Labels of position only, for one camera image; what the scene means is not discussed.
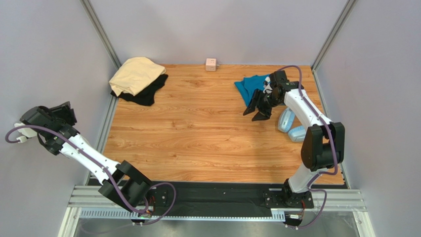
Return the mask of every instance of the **wood grain surface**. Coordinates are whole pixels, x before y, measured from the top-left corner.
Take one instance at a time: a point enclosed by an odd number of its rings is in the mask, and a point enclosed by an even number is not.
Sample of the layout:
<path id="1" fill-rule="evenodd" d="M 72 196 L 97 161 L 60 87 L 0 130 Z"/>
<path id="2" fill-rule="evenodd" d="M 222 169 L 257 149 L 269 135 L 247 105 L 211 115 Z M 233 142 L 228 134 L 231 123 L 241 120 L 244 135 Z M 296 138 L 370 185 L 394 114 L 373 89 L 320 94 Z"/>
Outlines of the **wood grain surface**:
<path id="1" fill-rule="evenodd" d="M 302 143 L 277 129 L 285 106 L 266 121 L 252 122 L 235 81 L 266 75 L 281 66 L 164 65 L 169 75 L 151 107 L 119 100 L 104 155 L 127 160 L 151 180 L 283 183 L 301 164 Z M 301 66 L 303 86 L 322 110 L 309 66 Z M 298 80 L 297 69 L 286 69 Z M 296 119 L 294 126 L 300 123 Z M 317 183 L 343 184 L 339 173 Z"/>

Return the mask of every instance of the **white wall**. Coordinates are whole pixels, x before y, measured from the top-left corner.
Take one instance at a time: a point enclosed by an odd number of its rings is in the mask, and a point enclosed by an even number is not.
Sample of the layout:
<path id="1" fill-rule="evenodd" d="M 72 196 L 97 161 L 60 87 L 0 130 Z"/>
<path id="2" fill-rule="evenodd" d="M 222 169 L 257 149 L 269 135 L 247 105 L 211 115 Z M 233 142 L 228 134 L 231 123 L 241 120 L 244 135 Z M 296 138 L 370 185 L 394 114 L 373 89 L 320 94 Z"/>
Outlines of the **white wall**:
<path id="1" fill-rule="evenodd" d="M 420 236 L 421 1 L 361 0 L 317 75 L 379 237 Z"/>
<path id="2" fill-rule="evenodd" d="M 0 9 L 0 236 L 55 237 L 86 169 L 36 139 L 3 137 L 28 109 L 70 101 L 76 128 L 95 143 L 115 68 L 78 0 L 9 0 Z"/>
<path id="3" fill-rule="evenodd" d="M 121 62 L 313 63 L 346 0 L 91 0 Z"/>

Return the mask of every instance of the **white robotic arm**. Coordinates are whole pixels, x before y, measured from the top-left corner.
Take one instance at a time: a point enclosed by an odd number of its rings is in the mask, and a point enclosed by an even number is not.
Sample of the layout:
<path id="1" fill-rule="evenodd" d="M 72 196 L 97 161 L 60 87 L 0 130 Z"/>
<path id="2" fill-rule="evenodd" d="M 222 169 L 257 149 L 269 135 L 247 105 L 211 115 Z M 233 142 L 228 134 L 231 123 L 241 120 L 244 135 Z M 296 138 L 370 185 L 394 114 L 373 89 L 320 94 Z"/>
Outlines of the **white robotic arm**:
<path id="1" fill-rule="evenodd" d="M 69 141 L 71 141 L 76 146 L 80 147 L 83 151 L 85 151 L 88 155 L 94 158 L 97 162 L 102 164 L 102 167 L 105 167 L 110 171 L 110 173 L 114 173 L 117 170 L 117 165 L 120 163 L 109 159 L 95 150 L 93 147 L 90 146 L 89 142 L 82 137 L 80 134 L 77 134 L 74 137 L 70 137 Z M 74 149 L 68 143 L 63 144 L 63 148 L 60 150 L 60 153 L 66 156 L 67 158 L 72 158 L 77 160 L 80 164 L 86 167 L 95 177 L 98 179 L 98 182 L 102 185 L 104 180 L 108 180 L 108 175 L 95 163 L 90 161 L 84 155 L 82 155 L 79 151 Z"/>
<path id="2" fill-rule="evenodd" d="M 243 115 L 250 114 L 258 108 L 252 121 L 267 120 L 272 108 L 278 105 L 288 106 L 298 117 L 306 135 L 301 148 L 300 165 L 296 173 L 284 183 L 283 203 L 286 206 L 297 205 L 309 195 L 309 186 L 329 168 L 335 167 L 343 160 L 345 129 L 340 122 L 332 122 L 308 98 L 299 81 L 289 81 L 285 71 L 270 74 L 268 94 L 256 89 L 249 106 Z M 323 138 L 329 143 L 323 144 Z"/>
<path id="3" fill-rule="evenodd" d="M 91 147 L 73 128 L 76 117 L 69 102 L 50 109 L 44 106 L 34 107 L 28 110 L 20 121 L 21 123 L 15 124 L 15 128 L 10 132 L 17 129 L 25 137 L 37 136 L 40 144 L 49 152 L 54 155 L 61 153 L 77 160 L 96 176 L 102 185 L 98 191 L 103 196 L 128 211 L 138 211 L 133 207 L 145 198 L 152 181 L 127 161 L 119 163 Z M 129 179 L 119 189 L 117 184 L 125 176 Z"/>

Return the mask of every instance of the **black garment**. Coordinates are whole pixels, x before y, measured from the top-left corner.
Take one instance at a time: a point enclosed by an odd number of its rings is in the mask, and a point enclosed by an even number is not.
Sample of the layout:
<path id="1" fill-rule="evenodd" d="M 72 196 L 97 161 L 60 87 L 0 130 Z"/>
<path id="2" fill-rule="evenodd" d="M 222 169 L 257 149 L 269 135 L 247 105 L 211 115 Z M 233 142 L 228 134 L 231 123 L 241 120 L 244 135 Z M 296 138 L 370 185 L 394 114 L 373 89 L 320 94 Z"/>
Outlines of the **black garment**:
<path id="1" fill-rule="evenodd" d="M 111 91 L 111 95 L 122 98 L 126 101 L 132 101 L 139 105 L 151 106 L 155 103 L 155 92 L 165 85 L 165 81 L 167 80 L 167 78 L 167 74 L 160 75 L 155 81 L 153 81 L 149 86 L 147 86 L 145 89 L 143 89 L 143 91 L 139 92 L 137 95 L 121 93 L 119 96 L 117 96 L 113 91 Z"/>

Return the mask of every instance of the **folded beige shirt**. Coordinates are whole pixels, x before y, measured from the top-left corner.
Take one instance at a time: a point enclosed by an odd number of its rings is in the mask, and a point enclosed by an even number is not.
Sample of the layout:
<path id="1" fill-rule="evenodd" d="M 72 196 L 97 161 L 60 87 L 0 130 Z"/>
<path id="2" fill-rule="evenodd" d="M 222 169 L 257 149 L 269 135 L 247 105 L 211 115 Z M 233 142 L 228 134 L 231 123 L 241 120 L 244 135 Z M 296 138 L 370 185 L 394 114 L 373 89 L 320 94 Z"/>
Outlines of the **folded beige shirt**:
<path id="1" fill-rule="evenodd" d="M 148 58 L 130 58 L 114 74 L 109 84 L 117 96 L 121 93 L 137 95 L 166 71 L 165 67 Z"/>

